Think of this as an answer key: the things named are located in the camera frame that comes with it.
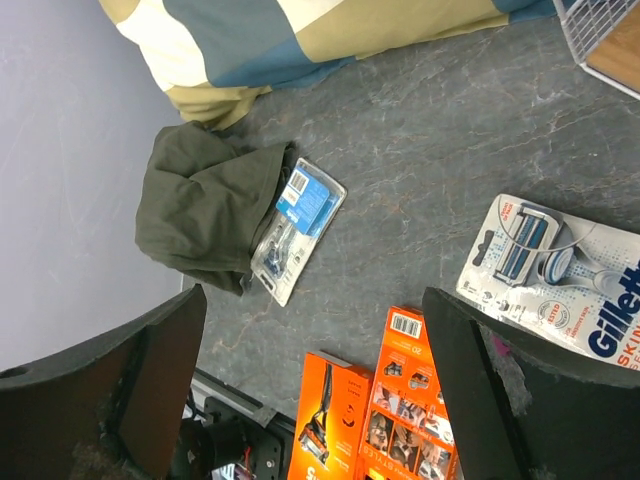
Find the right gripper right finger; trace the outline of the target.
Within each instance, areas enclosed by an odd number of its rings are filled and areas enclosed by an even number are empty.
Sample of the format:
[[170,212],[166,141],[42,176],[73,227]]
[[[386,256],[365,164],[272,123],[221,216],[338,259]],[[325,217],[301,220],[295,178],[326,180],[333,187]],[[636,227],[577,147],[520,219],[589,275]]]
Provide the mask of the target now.
[[636,479],[639,374],[428,287],[424,322],[467,479]]

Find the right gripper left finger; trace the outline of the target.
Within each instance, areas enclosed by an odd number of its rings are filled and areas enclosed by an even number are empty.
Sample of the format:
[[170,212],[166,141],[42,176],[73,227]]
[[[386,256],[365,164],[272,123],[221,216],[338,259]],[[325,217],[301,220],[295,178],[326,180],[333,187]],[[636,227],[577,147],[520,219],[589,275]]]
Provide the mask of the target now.
[[164,478],[206,309],[196,285],[106,333],[3,370],[2,478]]

